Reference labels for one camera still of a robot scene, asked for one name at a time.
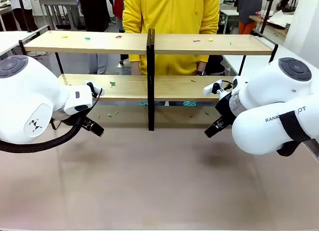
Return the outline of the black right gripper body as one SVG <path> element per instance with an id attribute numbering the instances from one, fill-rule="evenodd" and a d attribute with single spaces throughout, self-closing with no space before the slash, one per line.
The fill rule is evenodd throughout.
<path id="1" fill-rule="evenodd" d="M 232 125 L 236 119 L 236 116 L 230 109 L 230 98 L 231 93 L 228 92 L 228 94 L 223 96 L 215 106 L 216 110 L 221 115 L 220 118 L 216 121 L 217 125 Z"/>

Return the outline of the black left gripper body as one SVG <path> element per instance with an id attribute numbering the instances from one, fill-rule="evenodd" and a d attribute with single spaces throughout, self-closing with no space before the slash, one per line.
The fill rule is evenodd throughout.
<path id="1" fill-rule="evenodd" d="M 51 126 L 52 128 L 58 128 L 58 126 L 55 126 L 54 121 L 60 121 L 67 126 L 81 128 L 85 116 L 86 112 L 78 112 L 73 115 L 68 115 L 65 112 L 53 112 L 51 117 Z"/>

